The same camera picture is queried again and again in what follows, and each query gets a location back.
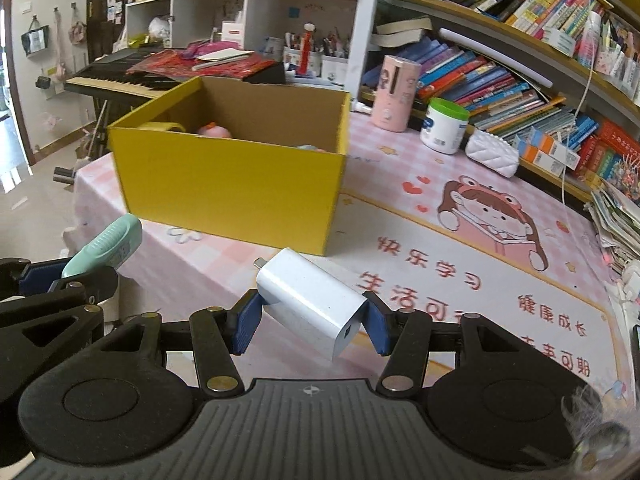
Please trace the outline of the pink round plush toy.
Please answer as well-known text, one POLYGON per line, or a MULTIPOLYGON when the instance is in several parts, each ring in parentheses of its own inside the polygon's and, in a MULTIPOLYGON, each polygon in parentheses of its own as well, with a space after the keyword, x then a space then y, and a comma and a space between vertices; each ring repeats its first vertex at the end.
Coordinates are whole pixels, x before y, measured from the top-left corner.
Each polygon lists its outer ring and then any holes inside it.
POLYGON ((231 139, 232 135, 227 128, 216 124, 216 122, 210 122, 209 124, 198 129, 200 136, 207 136, 208 138, 218 139, 231 139))

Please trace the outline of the white jar green lid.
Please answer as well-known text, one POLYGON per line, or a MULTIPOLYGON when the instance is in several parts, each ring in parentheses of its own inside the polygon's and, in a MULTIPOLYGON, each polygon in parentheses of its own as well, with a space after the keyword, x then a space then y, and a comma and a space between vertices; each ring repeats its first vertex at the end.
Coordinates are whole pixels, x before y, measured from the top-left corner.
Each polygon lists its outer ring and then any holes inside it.
POLYGON ((433 98, 420 131, 422 143, 435 152, 456 154, 469 123, 470 112, 455 102, 433 98))

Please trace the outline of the wooden bookshelf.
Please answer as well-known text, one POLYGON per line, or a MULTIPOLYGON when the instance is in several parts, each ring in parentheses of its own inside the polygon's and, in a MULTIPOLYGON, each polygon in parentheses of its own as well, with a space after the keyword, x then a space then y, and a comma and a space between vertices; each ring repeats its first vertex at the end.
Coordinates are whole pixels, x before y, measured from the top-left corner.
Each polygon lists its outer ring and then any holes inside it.
MULTIPOLYGON (((608 12, 623 22, 639 27, 639 0, 598 0, 608 12)), ((600 75, 588 75, 588 70, 567 55, 544 44, 541 40, 500 24, 494 18, 483 18, 479 13, 465 10, 460 4, 445 0, 375 0, 378 10, 405 9, 426 14, 435 30, 446 28, 478 41, 515 61, 536 70, 552 82, 552 88, 567 96, 576 96, 578 86, 590 83, 586 103, 602 115, 617 122, 632 138, 639 137, 639 107, 623 92, 614 88, 600 75)))

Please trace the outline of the yellow cardboard box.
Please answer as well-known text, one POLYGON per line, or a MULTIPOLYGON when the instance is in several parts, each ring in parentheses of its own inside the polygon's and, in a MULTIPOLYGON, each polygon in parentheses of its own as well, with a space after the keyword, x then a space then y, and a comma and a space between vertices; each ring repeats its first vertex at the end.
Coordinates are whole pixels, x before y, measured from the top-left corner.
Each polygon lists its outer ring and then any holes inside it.
POLYGON ((108 128, 127 209, 168 226, 322 256, 349 146, 344 91, 195 77, 108 128), (178 122, 186 133, 139 129, 178 122), (231 139, 200 136, 216 122, 231 139), (326 153, 304 151, 313 145, 326 153))

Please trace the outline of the orange white medicine box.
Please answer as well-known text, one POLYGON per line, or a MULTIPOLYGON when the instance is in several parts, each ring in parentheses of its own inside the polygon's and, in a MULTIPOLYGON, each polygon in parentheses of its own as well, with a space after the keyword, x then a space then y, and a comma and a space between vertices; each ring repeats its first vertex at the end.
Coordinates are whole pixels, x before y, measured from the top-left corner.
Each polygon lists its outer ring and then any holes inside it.
POLYGON ((565 170, 575 170, 580 161, 576 152, 535 128, 517 134, 514 148, 518 150, 520 159, 555 177, 561 177, 565 170))

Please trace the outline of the white pen holder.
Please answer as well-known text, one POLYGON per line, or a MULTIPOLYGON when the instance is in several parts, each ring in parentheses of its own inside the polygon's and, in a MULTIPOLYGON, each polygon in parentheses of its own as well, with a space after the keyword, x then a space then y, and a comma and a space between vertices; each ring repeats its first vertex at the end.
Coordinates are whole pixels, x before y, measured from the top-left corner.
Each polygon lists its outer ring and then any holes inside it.
MULTIPOLYGON (((288 70, 296 70, 302 60, 299 49, 284 47, 283 63, 288 70)), ((348 59, 327 56, 321 52, 311 52, 308 60, 308 70, 315 77, 329 81, 330 84, 342 86, 346 81, 348 59)))

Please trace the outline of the mint green utility knife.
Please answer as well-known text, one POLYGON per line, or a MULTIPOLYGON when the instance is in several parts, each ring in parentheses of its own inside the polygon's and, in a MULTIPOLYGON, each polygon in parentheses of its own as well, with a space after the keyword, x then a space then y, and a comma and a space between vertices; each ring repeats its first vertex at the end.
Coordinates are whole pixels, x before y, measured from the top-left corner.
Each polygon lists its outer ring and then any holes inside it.
POLYGON ((86 274, 100 266, 117 270, 140 247, 142 223, 133 214, 123 214, 70 259, 62 270, 62 278, 86 274))

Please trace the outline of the white cubby shelf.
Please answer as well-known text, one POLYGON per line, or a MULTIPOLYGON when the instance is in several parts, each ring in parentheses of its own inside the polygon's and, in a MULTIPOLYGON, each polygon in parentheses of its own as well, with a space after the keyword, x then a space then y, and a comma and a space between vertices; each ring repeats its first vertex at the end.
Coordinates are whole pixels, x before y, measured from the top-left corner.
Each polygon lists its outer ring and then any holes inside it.
POLYGON ((185 48, 214 32, 230 35, 248 50, 259 50, 269 38, 299 34, 306 23, 318 36, 352 33, 358 0, 146 0, 126 5, 125 35, 146 34, 153 18, 168 21, 167 47, 185 48))

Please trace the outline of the white charger block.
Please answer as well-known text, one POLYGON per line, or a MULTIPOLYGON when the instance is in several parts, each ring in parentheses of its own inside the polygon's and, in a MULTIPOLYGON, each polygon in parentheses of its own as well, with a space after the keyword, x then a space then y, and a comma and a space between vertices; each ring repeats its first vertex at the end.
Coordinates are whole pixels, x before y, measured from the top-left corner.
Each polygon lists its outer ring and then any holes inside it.
POLYGON ((335 360, 359 332, 366 298, 291 248, 254 266, 266 312, 335 360))

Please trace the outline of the black electronic keyboard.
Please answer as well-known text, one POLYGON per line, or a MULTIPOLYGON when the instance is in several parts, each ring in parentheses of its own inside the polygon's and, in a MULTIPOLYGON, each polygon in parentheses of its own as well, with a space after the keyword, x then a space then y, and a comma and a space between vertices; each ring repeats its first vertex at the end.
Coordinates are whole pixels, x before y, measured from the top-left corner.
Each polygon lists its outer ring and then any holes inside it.
MULTIPOLYGON (((155 99, 162 93, 178 86, 180 82, 191 79, 175 80, 152 74, 126 73, 129 67, 139 63, 148 55, 160 51, 153 49, 126 49, 105 55, 77 72, 74 76, 71 76, 70 79, 67 79, 63 84, 63 88, 69 92, 102 100, 140 101, 155 99)), ((187 55, 185 50, 181 51, 186 58, 194 58, 194 56, 187 55)), ((235 60, 225 60, 221 63, 196 59, 218 65, 230 61, 239 61, 247 57, 248 55, 245 55, 235 60)))

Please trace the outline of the white quilted purse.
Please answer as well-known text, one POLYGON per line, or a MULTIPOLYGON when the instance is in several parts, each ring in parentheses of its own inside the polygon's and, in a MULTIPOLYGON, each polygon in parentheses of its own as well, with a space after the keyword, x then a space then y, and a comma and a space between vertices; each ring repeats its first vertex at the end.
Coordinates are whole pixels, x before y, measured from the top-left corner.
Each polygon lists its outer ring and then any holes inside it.
POLYGON ((465 145, 465 155, 504 178, 515 176, 520 166, 518 150, 505 140, 475 129, 465 145))

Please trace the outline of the red boxed book set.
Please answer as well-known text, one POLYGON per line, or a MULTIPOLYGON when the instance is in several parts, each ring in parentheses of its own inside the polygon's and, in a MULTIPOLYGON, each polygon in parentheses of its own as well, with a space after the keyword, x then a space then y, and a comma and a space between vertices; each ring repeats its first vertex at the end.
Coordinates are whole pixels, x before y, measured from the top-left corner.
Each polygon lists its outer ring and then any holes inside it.
POLYGON ((574 175, 590 188, 608 182, 621 191, 639 186, 639 142, 626 131, 603 119, 596 132, 582 142, 574 175))

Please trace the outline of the yellow tape roll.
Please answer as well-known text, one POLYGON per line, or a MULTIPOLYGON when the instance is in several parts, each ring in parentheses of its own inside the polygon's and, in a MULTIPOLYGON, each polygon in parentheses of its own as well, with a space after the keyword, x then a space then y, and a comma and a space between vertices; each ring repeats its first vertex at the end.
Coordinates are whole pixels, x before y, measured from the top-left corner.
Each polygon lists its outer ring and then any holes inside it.
POLYGON ((186 133, 186 129, 178 122, 145 122, 139 126, 139 129, 186 133))

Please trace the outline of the stack of papers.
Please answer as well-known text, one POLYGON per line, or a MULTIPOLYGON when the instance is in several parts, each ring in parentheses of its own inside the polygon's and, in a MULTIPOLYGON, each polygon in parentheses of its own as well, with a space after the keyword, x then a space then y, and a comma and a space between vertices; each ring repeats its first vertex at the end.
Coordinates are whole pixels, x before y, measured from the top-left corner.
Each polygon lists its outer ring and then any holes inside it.
POLYGON ((639 260, 639 207, 608 182, 591 191, 585 204, 596 226, 605 263, 622 274, 628 263, 639 260))

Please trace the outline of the pink cylindrical humidifier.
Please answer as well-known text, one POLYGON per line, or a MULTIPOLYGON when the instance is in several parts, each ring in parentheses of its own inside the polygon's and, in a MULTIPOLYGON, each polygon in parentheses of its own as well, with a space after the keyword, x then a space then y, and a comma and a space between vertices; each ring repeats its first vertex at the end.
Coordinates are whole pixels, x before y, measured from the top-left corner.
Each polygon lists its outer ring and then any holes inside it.
POLYGON ((419 63, 386 55, 371 112, 375 127, 396 133, 407 129, 420 70, 419 63))

